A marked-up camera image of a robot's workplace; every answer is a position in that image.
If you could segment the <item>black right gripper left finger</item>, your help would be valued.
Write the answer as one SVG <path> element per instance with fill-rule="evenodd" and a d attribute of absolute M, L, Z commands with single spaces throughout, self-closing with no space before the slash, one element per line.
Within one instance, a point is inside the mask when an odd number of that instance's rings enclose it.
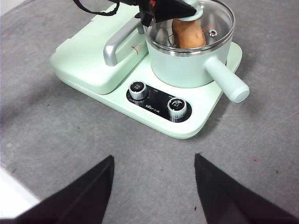
<path fill-rule="evenodd" d="M 108 156 L 70 185 L 14 219 L 16 224 L 100 224 L 112 192 L 114 157 Z"/>

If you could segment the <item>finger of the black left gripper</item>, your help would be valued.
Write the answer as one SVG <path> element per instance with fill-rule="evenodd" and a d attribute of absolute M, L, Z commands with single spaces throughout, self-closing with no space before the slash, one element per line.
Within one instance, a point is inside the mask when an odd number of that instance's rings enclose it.
<path fill-rule="evenodd" d="M 196 9 L 183 0 L 137 0 L 141 23 L 149 26 L 170 19 L 179 19 L 193 16 Z"/>

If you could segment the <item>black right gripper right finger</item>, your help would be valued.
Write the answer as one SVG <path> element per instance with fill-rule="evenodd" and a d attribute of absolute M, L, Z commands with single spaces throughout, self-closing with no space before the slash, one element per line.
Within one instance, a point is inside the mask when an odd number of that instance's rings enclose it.
<path fill-rule="evenodd" d="M 196 154 L 198 195 L 209 224 L 297 224 L 298 218 L 247 189 Z"/>

